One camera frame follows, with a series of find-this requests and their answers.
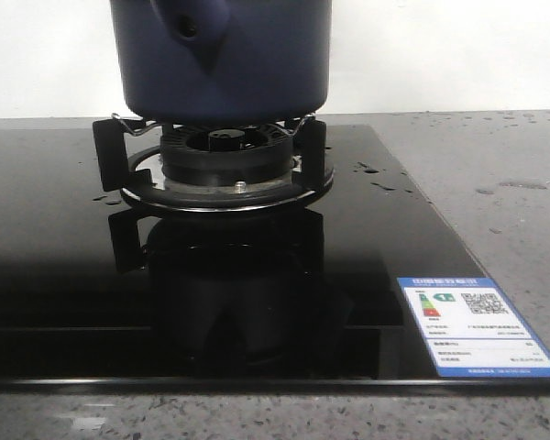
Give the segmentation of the dark blue saucepan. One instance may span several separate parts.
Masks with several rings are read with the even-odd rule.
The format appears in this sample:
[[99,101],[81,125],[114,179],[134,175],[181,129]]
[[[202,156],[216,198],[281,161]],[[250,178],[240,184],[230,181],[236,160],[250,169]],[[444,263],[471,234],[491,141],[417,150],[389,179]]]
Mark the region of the dark blue saucepan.
[[113,1],[127,107],[160,122],[254,124],[326,100],[329,1]]

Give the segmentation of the black pot support grate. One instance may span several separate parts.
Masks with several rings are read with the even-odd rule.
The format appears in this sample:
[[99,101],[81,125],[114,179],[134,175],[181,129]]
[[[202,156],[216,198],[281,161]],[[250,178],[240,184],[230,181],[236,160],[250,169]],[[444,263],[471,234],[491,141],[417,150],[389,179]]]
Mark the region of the black pot support grate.
[[[326,125],[313,115],[277,123],[250,126],[194,126],[246,128],[270,125],[292,138],[291,168],[280,177],[258,182],[238,181],[228,186],[202,186],[174,181],[162,172],[161,136],[179,127],[147,124],[119,115],[93,123],[93,138],[101,183],[105,191],[119,191],[131,203],[166,211],[244,212],[282,204],[312,201],[332,186],[334,167],[326,157]],[[133,155],[127,153],[125,137],[138,137],[160,128],[159,144]]]

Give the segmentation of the blue energy label sticker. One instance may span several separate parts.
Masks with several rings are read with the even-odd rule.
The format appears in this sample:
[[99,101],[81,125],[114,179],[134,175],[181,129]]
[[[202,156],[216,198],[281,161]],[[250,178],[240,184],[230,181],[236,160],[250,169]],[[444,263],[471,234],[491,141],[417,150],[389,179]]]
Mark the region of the blue energy label sticker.
[[442,378],[550,378],[550,354],[490,278],[398,278]]

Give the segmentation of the black glass gas stove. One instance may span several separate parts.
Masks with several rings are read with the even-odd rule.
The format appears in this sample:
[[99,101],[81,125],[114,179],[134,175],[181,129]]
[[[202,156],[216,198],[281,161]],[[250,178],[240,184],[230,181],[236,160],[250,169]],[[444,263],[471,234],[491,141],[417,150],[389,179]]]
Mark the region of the black glass gas stove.
[[308,207],[166,215],[89,130],[0,129],[0,391],[550,393],[438,375],[398,279],[489,276],[370,128],[327,150]]

